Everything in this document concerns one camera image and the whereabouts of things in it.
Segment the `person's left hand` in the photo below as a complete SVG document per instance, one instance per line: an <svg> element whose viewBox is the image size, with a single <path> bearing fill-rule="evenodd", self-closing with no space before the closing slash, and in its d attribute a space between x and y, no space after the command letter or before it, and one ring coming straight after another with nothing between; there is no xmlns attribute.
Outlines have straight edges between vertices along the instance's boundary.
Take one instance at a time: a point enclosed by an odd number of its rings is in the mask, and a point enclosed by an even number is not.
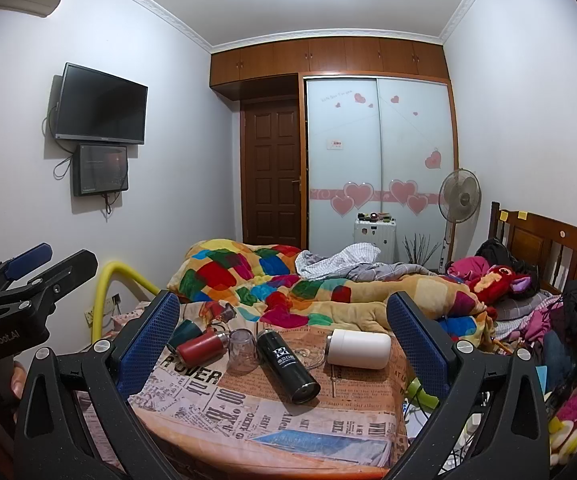
<svg viewBox="0 0 577 480"><path fill-rule="evenodd" d="M27 372L25 367L17 361L13 362L13 371L11 378L11 392L16 399L23 397L24 388L26 384Z"/></svg>

